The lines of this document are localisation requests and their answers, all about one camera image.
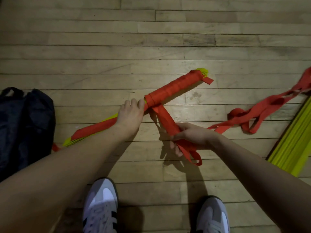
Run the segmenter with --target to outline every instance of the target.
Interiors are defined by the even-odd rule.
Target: left hand
[[[115,125],[122,130],[126,139],[138,131],[144,116],[144,106],[144,99],[140,99],[138,103],[136,99],[126,100],[124,105],[121,105]]]

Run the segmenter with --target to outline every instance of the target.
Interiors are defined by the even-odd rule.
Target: right hand
[[[210,141],[217,139],[221,136],[219,133],[214,132],[210,129],[203,128],[191,123],[176,123],[182,132],[171,136],[170,148],[175,151],[175,153],[181,157],[183,153],[179,150],[178,146],[173,142],[180,139],[185,139],[192,143],[198,144],[202,149],[211,149]]]

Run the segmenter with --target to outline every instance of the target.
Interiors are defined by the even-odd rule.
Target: hand
[[[180,139],[185,139],[192,143],[198,144],[200,149],[211,149],[211,141],[219,138],[221,136],[210,129],[199,127],[191,123],[176,123],[182,132],[177,133],[171,137],[169,146],[175,151],[175,153],[181,157],[183,153],[179,150],[178,146],[173,142]]]
[[[144,106],[144,99],[140,99],[138,103],[136,99],[126,100],[124,105],[121,105],[115,125],[119,127],[126,139],[138,131],[144,116]]]

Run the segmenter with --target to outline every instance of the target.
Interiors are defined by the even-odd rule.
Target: left shoe
[[[117,233],[118,197],[107,178],[94,182],[83,209],[83,233]]]

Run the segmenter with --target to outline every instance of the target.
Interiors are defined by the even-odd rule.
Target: white sneaker
[[[230,233],[228,214],[223,202],[208,196],[196,221],[196,231],[202,233]]]
[[[94,182],[83,209],[83,233],[116,233],[118,198],[107,178]]]

